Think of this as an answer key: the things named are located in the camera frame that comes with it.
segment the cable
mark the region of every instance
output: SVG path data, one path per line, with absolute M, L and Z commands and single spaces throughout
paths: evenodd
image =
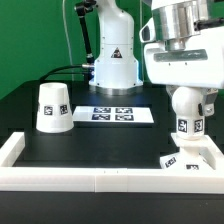
M 90 4 L 89 8 L 85 7 L 85 2 L 77 3 L 75 5 L 75 11 L 77 12 L 77 15 L 79 17 L 79 22 L 80 22 L 81 29 L 82 29 L 84 45 L 85 45 L 85 49 L 86 49 L 86 62 L 88 64 L 93 64 L 94 57 L 92 54 L 92 49 L 91 49 L 88 29 L 87 29 L 87 25 L 86 25 L 86 19 L 85 19 L 86 13 L 92 12 L 93 7 L 92 7 L 92 3 L 90 3 L 90 2 L 87 4 Z
M 73 65 L 71 42 L 70 42 L 70 38 L 69 38 L 69 34 L 68 34 L 68 26 L 67 26 L 67 21 L 66 21 L 65 3 L 66 3 L 66 0 L 63 0 L 63 2 L 62 2 L 63 23 L 64 23 L 66 41 L 67 41 L 67 45 L 68 45 L 69 60 L 70 60 L 70 64 Z
M 54 73 L 51 73 L 51 75 L 72 75 L 72 74 L 75 74 L 75 75 L 87 75 L 89 74 L 88 72 L 54 72 Z
M 53 75 L 53 74 L 56 74 L 56 72 L 63 71 L 63 70 L 67 70 L 67 69 L 74 69 L 74 68 L 82 68 L 82 65 L 68 65 L 68 66 L 63 66 L 63 67 L 55 68 L 55 69 L 49 71 L 46 75 L 42 76 L 39 80 L 40 81 L 43 81 L 48 76 Z
M 200 31 L 209 28 L 220 27 L 224 25 L 224 18 L 215 18 L 203 21 L 197 21 L 194 23 L 195 31 Z
M 140 4 L 140 27 L 143 27 L 143 18 L 144 18 L 144 13 L 143 13 L 143 3 L 142 0 L 139 1 Z M 144 67 L 144 46 L 141 43 L 141 72 L 142 72 L 142 81 L 145 81 L 145 67 Z

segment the black tabletop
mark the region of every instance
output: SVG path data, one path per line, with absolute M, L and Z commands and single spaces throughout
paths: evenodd
M 170 133 L 175 114 L 163 86 L 108 96 L 82 82 L 66 82 L 76 106 L 149 107 L 155 123 L 75 122 L 71 131 L 36 130 L 38 81 L 26 82 L 0 101 L 0 145 L 24 131 L 26 147 L 14 166 L 159 168 L 159 157 L 177 151 Z M 224 152 L 224 100 L 206 118 L 206 134 Z M 224 196 L 198 194 L 0 192 L 2 223 L 224 223 Z

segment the white cup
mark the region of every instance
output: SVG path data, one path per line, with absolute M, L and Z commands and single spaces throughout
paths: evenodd
M 74 127 L 66 84 L 41 84 L 38 102 L 37 130 L 60 133 Z

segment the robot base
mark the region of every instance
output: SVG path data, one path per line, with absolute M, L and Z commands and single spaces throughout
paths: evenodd
M 132 93 L 139 93 L 142 91 L 143 88 L 143 82 L 139 81 L 135 86 L 127 89 L 113 89 L 113 88 L 104 88 L 97 85 L 91 85 L 89 86 L 90 91 L 93 92 L 99 92 L 106 95 L 111 96 L 123 96 L 123 95 L 129 95 Z
M 223 154 L 207 135 L 199 140 L 181 139 L 176 133 L 171 134 L 180 152 L 160 158 L 163 169 L 178 170 L 219 170 L 223 169 Z

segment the green wall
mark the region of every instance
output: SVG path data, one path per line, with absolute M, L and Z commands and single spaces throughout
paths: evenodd
M 75 3 L 80 1 L 66 0 L 67 22 L 75 64 L 85 61 L 79 21 L 73 9 Z M 138 37 L 141 24 L 140 1 L 117 0 L 117 4 L 135 19 L 134 52 L 142 63 L 142 46 Z M 68 65 L 69 57 L 62 20 L 62 0 L 1 0 L 0 9 L 1 99 L 23 82 L 38 79 L 53 68 Z M 224 16 L 224 3 L 216 3 L 213 12 L 214 16 Z M 143 24 L 149 16 L 149 9 L 144 7 Z M 88 14 L 87 23 L 93 52 L 97 56 L 99 27 L 96 12 Z

